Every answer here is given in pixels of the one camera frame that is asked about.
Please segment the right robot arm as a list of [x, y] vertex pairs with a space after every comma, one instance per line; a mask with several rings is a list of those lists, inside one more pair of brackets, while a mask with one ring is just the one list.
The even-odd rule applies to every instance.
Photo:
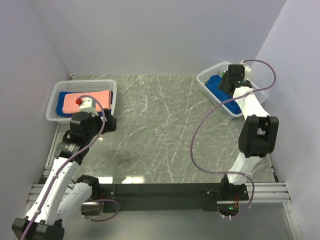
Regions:
[[275, 149], [279, 119], [271, 116], [259, 102], [254, 88], [248, 80], [251, 67], [230, 64], [223, 74], [218, 89], [229, 95], [240, 108], [244, 125], [238, 138], [239, 154], [226, 174], [228, 182], [220, 187], [220, 194], [231, 200], [238, 193], [236, 185], [247, 182], [256, 164]]

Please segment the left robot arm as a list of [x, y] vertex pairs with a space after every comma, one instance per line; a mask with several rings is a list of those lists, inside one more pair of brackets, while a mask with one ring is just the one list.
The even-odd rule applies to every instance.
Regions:
[[109, 109], [99, 115], [80, 111], [75, 113], [69, 129], [57, 145], [52, 168], [33, 206], [23, 218], [16, 218], [12, 231], [19, 240], [61, 240], [65, 235], [67, 221], [81, 208], [85, 201], [100, 197], [99, 180], [82, 175], [68, 196], [68, 185], [82, 164], [90, 146], [101, 134], [114, 132], [117, 120]]

